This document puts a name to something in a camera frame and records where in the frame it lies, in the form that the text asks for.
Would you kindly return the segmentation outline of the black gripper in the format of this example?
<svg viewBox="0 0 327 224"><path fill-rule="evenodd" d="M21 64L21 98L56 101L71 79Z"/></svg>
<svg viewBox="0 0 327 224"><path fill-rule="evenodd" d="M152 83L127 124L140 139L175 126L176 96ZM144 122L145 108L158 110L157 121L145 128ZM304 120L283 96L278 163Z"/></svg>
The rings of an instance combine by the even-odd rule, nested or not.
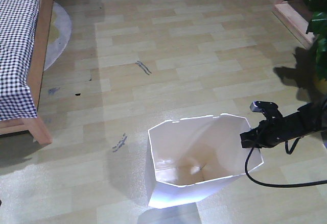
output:
<svg viewBox="0 0 327 224"><path fill-rule="evenodd" d="M242 148L272 148L279 143L288 141L284 125L284 119L260 121L254 129L255 133L248 131L240 134Z"/></svg>

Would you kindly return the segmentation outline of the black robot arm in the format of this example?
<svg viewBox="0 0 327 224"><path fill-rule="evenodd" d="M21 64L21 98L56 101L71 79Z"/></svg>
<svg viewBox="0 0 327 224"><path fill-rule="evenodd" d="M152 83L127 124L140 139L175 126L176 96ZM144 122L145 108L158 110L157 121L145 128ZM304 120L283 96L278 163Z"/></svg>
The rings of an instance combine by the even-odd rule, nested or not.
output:
<svg viewBox="0 0 327 224"><path fill-rule="evenodd" d="M282 116L273 102L254 101L252 112L261 112L266 119L248 132L240 134L243 148L272 148L279 143L326 130L326 97L305 104L297 112Z"/></svg>

